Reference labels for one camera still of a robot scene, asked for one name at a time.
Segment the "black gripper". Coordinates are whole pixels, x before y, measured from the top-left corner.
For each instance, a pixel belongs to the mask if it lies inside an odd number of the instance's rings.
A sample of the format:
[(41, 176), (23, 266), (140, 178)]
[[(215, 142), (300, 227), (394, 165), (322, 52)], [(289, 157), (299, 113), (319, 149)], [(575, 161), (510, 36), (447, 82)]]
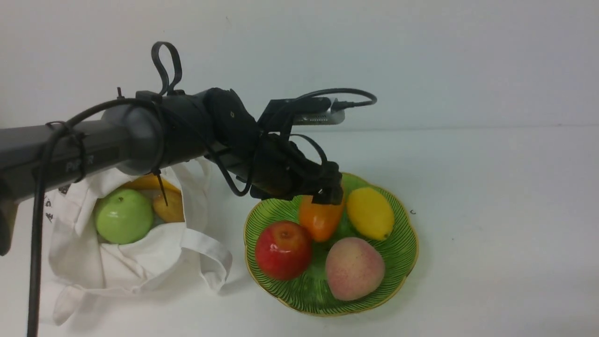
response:
[[(317, 90), (292, 100), (326, 97), (331, 89)], [(291, 200), (312, 196), (317, 205), (343, 204), (342, 174), (336, 162), (328, 160), (323, 148), (308, 136), (320, 162), (309, 160), (291, 141), (293, 133), (261, 129), (233, 90), (210, 89), (204, 106), (212, 118), (215, 143), (207, 159), (216, 163), (224, 177), (231, 174), (246, 184), (241, 194), (266, 200)]]

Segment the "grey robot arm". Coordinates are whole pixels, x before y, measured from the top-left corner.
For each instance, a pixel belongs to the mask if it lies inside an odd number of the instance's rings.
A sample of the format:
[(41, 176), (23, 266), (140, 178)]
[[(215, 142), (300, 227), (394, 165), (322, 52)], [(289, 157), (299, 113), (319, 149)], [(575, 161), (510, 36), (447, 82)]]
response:
[(321, 162), (289, 140), (294, 125), (336, 125), (356, 103), (331, 99), (346, 89), (324, 89), (271, 100), (256, 120), (233, 90), (189, 95), (139, 91), (83, 111), (66, 122), (1, 130), (1, 254), (11, 248), (20, 202), (42, 197), (110, 168), (156, 174), (201, 156), (214, 162), (231, 191), (267, 200), (314, 196), (340, 203), (342, 175), (321, 147)]

